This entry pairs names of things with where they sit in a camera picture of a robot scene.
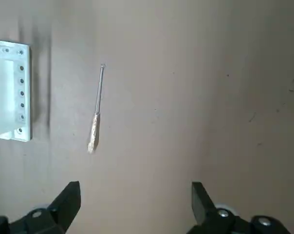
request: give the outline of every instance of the bolt head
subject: bolt head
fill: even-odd
[[[271,225],[269,219],[268,219],[268,218],[265,218],[265,217],[261,217],[261,218],[259,218],[258,221],[259,221],[262,225],[264,225],[264,226],[270,226],[270,225]]]
[[[219,215],[226,218],[229,216],[229,213],[226,210],[219,210]]]

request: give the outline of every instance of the screw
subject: screw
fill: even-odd
[[[226,210],[219,210],[219,215],[226,218],[229,216],[229,213]]]
[[[32,218],[38,218],[42,214],[41,211],[36,211],[32,214]]]
[[[264,226],[270,226],[270,224],[271,224],[269,219],[265,218],[265,217],[259,218],[258,221]]]

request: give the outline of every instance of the white plastic part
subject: white plastic part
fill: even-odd
[[[0,41],[0,138],[29,141],[30,48]]]

